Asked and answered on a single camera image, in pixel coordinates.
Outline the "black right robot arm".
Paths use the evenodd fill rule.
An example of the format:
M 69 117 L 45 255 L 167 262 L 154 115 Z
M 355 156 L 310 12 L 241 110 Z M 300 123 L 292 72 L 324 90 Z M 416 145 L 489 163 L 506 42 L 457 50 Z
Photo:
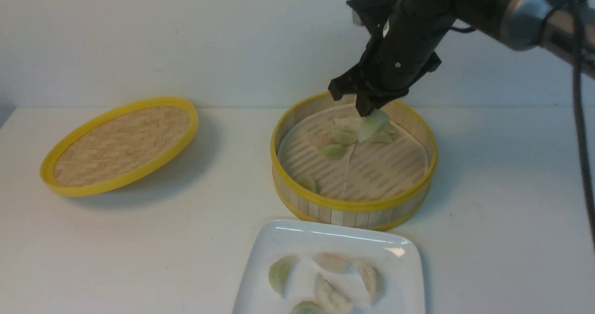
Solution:
M 349 0 L 370 33 L 359 62 L 329 83 L 335 101 L 356 96 L 362 117 L 402 98 L 441 64 L 449 31 L 480 31 L 506 47 L 542 47 L 594 77 L 594 8 L 587 0 Z

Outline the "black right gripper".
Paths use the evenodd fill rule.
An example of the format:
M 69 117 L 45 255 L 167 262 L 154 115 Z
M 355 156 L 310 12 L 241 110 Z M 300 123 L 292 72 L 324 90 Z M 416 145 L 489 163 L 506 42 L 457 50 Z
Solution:
M 453 0 L 398 0 L 359 62 L 330 81 L 330 96 L 339 101 L 355 95 L 360 117 L 406 96 L 440 64 L 434 51 L 456 20 L 452 7 Z

